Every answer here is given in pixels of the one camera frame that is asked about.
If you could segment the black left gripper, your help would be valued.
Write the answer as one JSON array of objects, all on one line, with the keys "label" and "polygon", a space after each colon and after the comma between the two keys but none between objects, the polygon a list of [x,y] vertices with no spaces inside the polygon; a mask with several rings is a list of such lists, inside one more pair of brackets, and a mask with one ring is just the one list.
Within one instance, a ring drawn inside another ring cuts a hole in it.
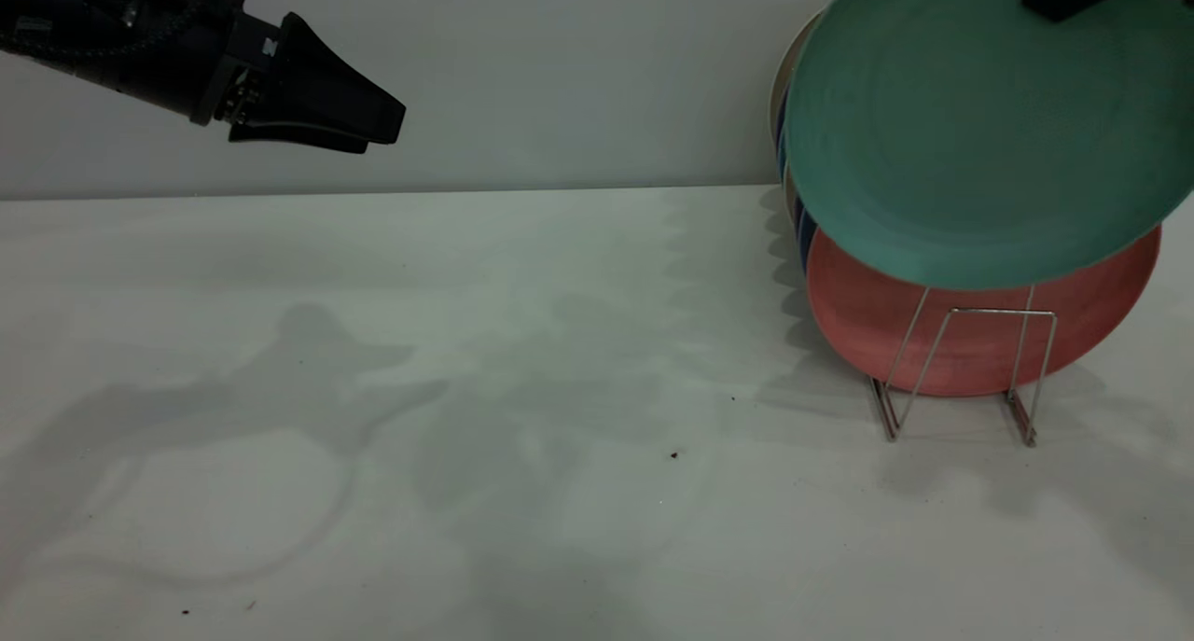
[{"label": "black left gripper", "polygon": [[[93,12],[93,45],[144,41],[190,2],[104,0],[107,12]],[[90,81],[208,125],[229,118],[230,90],[270,66],[271,123],[230,127],[230,143],[271,141],[349,155],[396,143],[404,103],[338,57],[298,13],[277,26],[244,13],[244,0],[205,0],[186,32],[160,49],[96,60]]]}]

